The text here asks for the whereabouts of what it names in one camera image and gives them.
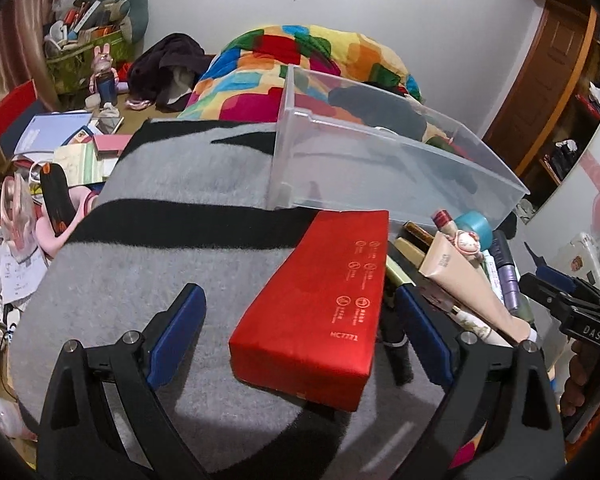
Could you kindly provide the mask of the person's right hand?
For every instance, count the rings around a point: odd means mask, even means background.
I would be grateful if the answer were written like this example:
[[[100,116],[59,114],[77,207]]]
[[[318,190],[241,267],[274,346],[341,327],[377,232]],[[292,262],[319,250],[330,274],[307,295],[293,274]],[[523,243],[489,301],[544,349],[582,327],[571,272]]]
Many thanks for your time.
[[[586,396],[583,388],[600,356],[597,348],[578,340],[573,343],[571,350],[573,356],[568,366],[569,377],[560,398],[560,411],[565,416],[572,416],[584,404]]]

